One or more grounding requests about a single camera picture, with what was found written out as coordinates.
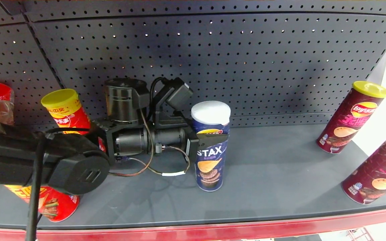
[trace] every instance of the blue chip can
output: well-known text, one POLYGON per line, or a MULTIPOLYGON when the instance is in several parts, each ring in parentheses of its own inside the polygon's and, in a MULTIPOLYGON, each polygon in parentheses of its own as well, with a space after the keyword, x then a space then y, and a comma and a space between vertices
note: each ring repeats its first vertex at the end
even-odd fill
MULTIPOLYGON (((219 101, 205 101, 192 108, 193 128, 197 134, 229 134, 230 107, 219 101)), ((197 152, 196 181, 204 191, 222 186, 227 140, 197 152)))

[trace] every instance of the red chip can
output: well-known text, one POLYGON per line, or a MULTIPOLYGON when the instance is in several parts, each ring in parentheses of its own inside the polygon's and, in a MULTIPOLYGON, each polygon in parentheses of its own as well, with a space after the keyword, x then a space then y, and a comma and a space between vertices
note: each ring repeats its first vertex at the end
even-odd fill
MULTIPOLYGON (((41 99, 50 115, 60 128, 90 128, 90 119, 81 105, 78 93, 73 89, 61 89, 48 93, 41 99)), ((64 131, 85 135, 87 131, 64 131)), ((106 151, 104 142, 98 138, 99 148, 106 151)))
MULTIPOLYGON (((30 186, 5 185, 19 198, 29 203, 31 196, 30 186)), ((60 222, 69 218, 78 207, 80 198, 75 195, 67 195, 56 191, 49 186, 40 188, 38 211, 52 222, 60 222)))
POLYGON ((355 81, 326 128, 317 139, 318 146, 339 154, 386 97, 386 88, 367 81, 355 81))
POLYGON ((352 200, 370 204, 386 193, 386 141, 342 182, 352 200))

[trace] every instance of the white lid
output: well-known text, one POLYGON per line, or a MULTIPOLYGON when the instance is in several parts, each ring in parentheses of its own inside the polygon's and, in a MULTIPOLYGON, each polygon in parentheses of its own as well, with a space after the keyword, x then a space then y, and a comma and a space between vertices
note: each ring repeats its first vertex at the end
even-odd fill
POLYGON ((197 103, 191 114, 197 122, 206 125, 226 125, 230 121, 230 107, 216 100, 197 103))

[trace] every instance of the yellow lid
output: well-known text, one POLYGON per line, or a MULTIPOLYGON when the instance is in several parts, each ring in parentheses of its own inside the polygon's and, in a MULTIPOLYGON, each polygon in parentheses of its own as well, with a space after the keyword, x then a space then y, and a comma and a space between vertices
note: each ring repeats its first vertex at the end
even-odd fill
POLYGON ((386 88, 367 81, 355 81, 352 84, 352 88, 358 92, 365 94, 367 96, 375 98, 385 98, 386 97, 386 88))
POLYGON ((48 93, 41 99, 41 104, 46 108, 55 108, 61 105, 66 105, 75 102, 78 99, 78 94, 73 89, 61 89, 48 93))

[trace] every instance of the maroon chip can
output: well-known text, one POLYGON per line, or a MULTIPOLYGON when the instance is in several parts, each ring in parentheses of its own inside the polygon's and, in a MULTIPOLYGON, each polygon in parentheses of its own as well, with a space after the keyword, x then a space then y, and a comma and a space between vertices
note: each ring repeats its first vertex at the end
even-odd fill
POLYGON ((328 153, 339 154, 385 97, 386 88, 367 81, 355 81, 317 139, 318 146, 328 153))
POLYGON ((386 193, 386 141, 342 182, 352 200, 370 204, 386 193))

